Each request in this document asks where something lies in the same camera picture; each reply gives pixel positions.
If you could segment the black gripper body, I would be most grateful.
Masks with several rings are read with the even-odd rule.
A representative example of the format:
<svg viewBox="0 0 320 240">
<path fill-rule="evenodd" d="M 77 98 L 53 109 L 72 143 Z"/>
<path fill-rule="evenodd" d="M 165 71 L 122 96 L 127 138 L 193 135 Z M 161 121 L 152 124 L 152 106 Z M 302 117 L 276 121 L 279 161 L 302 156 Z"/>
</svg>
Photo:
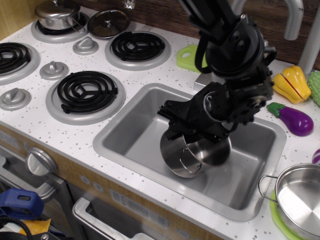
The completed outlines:
<svg viewBox="0 0 320 240">
<path fill-rule="evenodd" d="M 212 82 L 200 90 L 189 101 L 167 100 L 158 109 L 158 114 L 166 119 L 185 122 L 186 133 L 196 140 L 208 139 L 212 142 L 226 139 L 234 131 L 234 125 L 226 127 L 223 116 L 215 116 L 212 111 L 215 103 L 222 104 L 225 100 L 224 86 Z"/>
</svg>

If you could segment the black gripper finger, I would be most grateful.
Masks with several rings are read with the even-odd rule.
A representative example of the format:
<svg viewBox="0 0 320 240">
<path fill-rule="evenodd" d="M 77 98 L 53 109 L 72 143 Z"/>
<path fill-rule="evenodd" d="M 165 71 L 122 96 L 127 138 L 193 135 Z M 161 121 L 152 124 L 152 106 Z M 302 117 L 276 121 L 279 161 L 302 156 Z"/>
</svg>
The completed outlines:
<svg viewBox="0 0 320 240">
<path fill-rule="evenodd" d="M 171 119 L 169 121 L 169 127 L 166 131 L 166 138 L 168 140 L 174 140 L 182 136 L 182 134 L 186 133 L 186 124 L 182 120 Z"/>
</svg>

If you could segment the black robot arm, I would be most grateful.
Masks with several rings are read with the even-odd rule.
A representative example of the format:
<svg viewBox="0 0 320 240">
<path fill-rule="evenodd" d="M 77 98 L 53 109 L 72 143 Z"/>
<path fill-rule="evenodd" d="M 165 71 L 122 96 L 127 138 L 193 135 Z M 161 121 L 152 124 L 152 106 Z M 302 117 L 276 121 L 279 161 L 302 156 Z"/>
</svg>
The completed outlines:
<svg viewBox="0 0 320 240">
<path fill-rule="evenodd" d="M 257 24 L 237 15 L 226 0 L 183 0 L 189 21 L 199 29 L 195 66 L 212 81 L 189 101 L 167 100 L 158 113 L 169 120 L 169 140 L 190 136 L 213 142 L 228 137 L 239 124 L 254 116 L 271 100 L 273 82 L 269 64 L 276 58 L 266 47 Z"/>
</svg>

